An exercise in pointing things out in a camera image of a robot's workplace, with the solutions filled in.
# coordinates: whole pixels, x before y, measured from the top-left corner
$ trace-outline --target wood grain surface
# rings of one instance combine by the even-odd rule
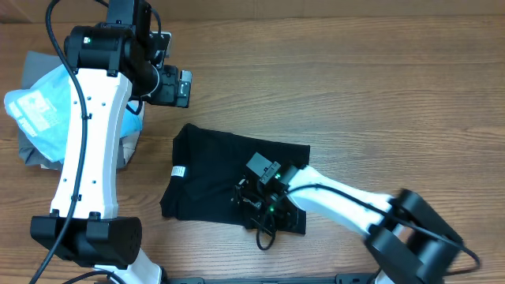
[[[62,41],[74,24],[55,24]],[[483,260],[447,283],[505,283],[505,17],[167,22],[170,64],[189,69],[189,109],[147,106],[137,153],[118,172],[120,215],[170,277],[330,276],[377,269],[359,237],[309,214],[304,237],[261,252],[240,226],[163,219],[172,139],[191,122],[311,145],[311,164],[348,185],[419,192]],[[20,87],[28,50],[53,54],[41,24],[0,25],[0,93]],[[58,172],[17,157],[0,111],[0,283],[26,283],[47,250],[29,235]],[[454,267],[471,265],[458,258]],[[40,283],[85,269],[51,261]]]

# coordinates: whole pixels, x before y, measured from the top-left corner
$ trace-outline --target wooden table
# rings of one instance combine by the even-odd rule
[[[74,24],[56,24],[62,42]],[[170,64],[193,71],[190,108],[148,106],[118,173],[120,215],[171,277],[330,276],[377,269],[359,237],[309,214],[305,237],[261,252],[240,226],[163,219],[172,139],[188,122],[310,144],[311,164],[359,189],[419,192],[482,258],[448,283],[505,283],[505,17],[168,22]],[[20,87],[28,50],[53,54],[41,24],[0,25],[0,93]],[[47,250],[29,235],[59,173],[25,167],[0,113],[0,282],[26,283]],[[459,257],[456,267],[471,265]],[[40,283],[86,271],[54,259]]]

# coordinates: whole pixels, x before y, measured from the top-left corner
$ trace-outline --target blue plastic bag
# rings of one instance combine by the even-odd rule
[[[70,122],[70,82],[60,65],[40,78],[28,90],[8,92],[4,98],[7,114],[14,118],[32,144],[51,162],[65,158]],[[125,111],[121,137],[142,130],[138,116]]]

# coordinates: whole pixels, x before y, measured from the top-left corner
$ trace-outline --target wall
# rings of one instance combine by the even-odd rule
[[[42,23],[50,0],[0,0],[0,22]],[[164,21],[505,13],[505,0],[150,0]],[[92,0],[62,0],[55,22],[98,22],[106,10]]]

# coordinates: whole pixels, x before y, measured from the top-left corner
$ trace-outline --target folded black shirt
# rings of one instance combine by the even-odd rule
[[[164,217],[254,229],[256,224],[252,222],[251,214],[256,212],[233,201],[234,186],[244,177],[246,163],[258,152],[281,165],[308,165],[310,147],[199,129],[187,124],[174,138],[172,151],[174,170],[160,201]],[[278,230],[305,234],[305,216],[300,210],[295,227]]]

